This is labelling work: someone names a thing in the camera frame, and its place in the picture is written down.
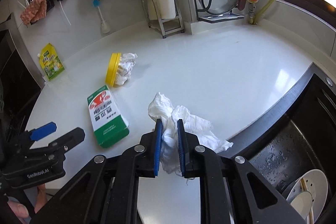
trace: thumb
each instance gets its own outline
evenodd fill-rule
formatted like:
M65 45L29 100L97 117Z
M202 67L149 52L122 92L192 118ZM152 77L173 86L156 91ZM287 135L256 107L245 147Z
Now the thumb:
M27 218L29 216L28 210L24 205L11 200L8 201L8 205L18 218Z

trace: silver screw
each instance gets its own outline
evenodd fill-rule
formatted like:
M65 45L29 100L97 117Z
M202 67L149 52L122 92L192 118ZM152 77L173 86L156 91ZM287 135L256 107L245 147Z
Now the silver screw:
M326 82L328 83L329 86L333 86L334 83L332 82L332 80L329 77L325 78Z
M195 151L203 153L205 151L205 147L203 145L198 145L195 147Z
M237 156L235 157L235 161L239 164L243 164L245 162L245 159L242 156Z
M105 160L105 158L102 155L98 155L98 156L95 156L95 158L93 160L94 160L95 163L100 164Z
M143 152L145 150L145 147L141 144L134 146L135 152Z

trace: white rag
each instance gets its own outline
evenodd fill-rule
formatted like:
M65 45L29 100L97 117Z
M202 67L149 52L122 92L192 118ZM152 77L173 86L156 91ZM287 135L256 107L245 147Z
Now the white rag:
M199 144L219 153L233 145L226 140L218 139L212 132L212 124L198 116L190 114L184 106L173 107L170 100L158 92L148 106L148 115L154 121L162 120L164 132L161 138L160 162L168 174L179 171L179 138L177 121L183 119L186 132L195 134Z
M137 57L137 54L133 53L123 54L123 56L120 58L114 84L123 85L131 77L131 71L135 65L135 59Z

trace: yellow hose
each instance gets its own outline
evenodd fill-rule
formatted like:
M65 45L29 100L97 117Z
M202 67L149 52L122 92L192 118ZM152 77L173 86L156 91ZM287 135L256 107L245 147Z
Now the yellow hose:
M254 18L253 18L253 22L252 22L253 25L256 25L256 24L258 23L258 20L259 20L259 18L261 17L261 15L262 15L263 13L265 13L265 11L271 6L271 4L272 4L274 1L275 1L275 0L269 0L269 1L264 5L264 7L261 8L261 10L260 10L259 12L256 13L256 15L255 15Z

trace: black sink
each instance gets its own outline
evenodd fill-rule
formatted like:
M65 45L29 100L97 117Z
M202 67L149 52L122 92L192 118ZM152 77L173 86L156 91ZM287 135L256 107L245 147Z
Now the black sink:
M315 64L276 105L229 141L234 145L220 155L244 156L280 193L307 171L322 170L329 189L316 223L336 223L336 85Z

